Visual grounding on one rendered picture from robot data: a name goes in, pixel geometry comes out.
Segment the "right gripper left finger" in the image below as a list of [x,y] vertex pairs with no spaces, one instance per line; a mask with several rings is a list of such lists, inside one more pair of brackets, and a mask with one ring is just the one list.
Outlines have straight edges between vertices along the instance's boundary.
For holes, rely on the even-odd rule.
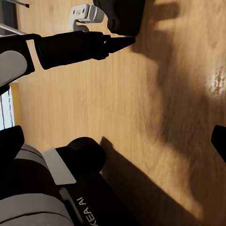
[[0,181],[24,144],[21,126],[0,130]]

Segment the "camera tripod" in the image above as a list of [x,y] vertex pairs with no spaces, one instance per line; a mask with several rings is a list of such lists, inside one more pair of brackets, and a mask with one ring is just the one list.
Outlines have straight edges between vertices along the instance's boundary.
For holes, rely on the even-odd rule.
[[[7,1],[14,2],[16,4],[20,4],[20,5],[23,5],[23,6],[26,6],[27,8],[29,8],[29,4],[25,4],[25,3],[22,3],[22,2],[19,2],[19,1],[15,1],[15,0],[7,0]],[[15,34],[19,34],[19,35],[25,35],[25,34],[27,34],[25,32],[22,32],[20,30],[14,29],[12,27],[9,27],[9,26],[4,25],[4,24],[1,24],[1,23],[0,23],[0,27],[3,28],[3,29],[7,29],[9,31],[12,31]]]

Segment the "digital camera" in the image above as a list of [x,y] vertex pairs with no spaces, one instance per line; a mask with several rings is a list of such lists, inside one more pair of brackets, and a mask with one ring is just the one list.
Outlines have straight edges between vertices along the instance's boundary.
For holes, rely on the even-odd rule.
[[93,0],[108,17],[107,28],[115,34],[136,37],[140,31],[145,0]]

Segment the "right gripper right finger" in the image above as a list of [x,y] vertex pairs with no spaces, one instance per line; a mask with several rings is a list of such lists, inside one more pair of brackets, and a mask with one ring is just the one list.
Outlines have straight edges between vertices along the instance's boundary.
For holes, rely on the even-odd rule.
[[226,163],[226,127],[215,125],[211,142]]

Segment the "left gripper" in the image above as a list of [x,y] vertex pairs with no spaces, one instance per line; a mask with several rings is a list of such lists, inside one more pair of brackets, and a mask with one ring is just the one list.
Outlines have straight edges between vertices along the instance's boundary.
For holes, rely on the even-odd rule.
[[114,37],[102,32],[65,32],[55,34],[63,48],[64,65],[90,59],[104,60],[109,53],[126,48],[136,42],[136,37]]

